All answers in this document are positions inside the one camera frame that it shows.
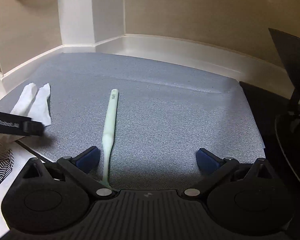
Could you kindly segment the pale green toothbrush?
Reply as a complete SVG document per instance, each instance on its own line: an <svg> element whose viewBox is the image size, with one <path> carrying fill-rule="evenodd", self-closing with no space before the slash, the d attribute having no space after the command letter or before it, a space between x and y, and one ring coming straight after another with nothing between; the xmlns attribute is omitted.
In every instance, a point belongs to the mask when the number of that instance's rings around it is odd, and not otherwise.
<svg viewBox="0 0 300 240"><path fill-rule="evenodd" d="M110 93L106 118L104 122L104 129L102 134L102 148L103 148L103 156L104 156L102 183L105 186L109 186L109 179L108 179L109 163L110 163L110 155L111 155L111 150L113 148L114 137L115 137L118 99L119 99L118 89L112 89Z"/></svg>

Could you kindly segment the white patterned plastic bag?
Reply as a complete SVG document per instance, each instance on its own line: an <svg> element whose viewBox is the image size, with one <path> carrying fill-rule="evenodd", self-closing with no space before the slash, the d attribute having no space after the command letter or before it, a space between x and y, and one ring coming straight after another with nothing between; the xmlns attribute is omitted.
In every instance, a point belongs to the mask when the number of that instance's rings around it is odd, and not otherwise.
<svg viewBox="0 0 300 240"><path fill-rule="evenodd" d="M27 161L33 157L33 154L16 142L0 143L0 237L8 231L1 211L3 198Z"/></svg>

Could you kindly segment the grey textured counter mat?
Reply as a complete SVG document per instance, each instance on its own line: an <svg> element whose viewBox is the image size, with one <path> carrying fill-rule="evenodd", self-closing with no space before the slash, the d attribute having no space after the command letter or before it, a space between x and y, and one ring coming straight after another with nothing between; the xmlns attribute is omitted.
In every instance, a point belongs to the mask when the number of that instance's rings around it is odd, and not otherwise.
<svg viewBox="0 0 300 240"><path fill-rule="evenodd" d="M253 163L264 144L239 83L159 61L59 54L29 77L51 87L52 124L23 144L51 161L101 147L112 89L119 91L109 183L119 189L183 190L202 179L196 152Z"/></svg>

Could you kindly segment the black stove top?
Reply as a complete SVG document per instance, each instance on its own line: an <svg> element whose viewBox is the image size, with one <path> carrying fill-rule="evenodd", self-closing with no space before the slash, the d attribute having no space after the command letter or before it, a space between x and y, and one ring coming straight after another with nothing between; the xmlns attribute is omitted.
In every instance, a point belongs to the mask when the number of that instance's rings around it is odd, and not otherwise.
<svg viewBox="0 0 300 240"><path fill-rule="evenodd" d="M300 104L241 81L266 158L276 174L300 197Z"/></svg>

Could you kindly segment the black wok pan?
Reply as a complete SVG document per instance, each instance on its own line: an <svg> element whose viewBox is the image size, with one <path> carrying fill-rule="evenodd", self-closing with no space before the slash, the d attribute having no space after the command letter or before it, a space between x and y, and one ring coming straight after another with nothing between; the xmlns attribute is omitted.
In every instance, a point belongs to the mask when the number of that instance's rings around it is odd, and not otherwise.
<svg viewBox="0 0 300 240"><path fill-rule="evenodd" d="M300 38L283 31L268 29L276 51L294 86L290 105L295 107L300 101Z"/></svg>

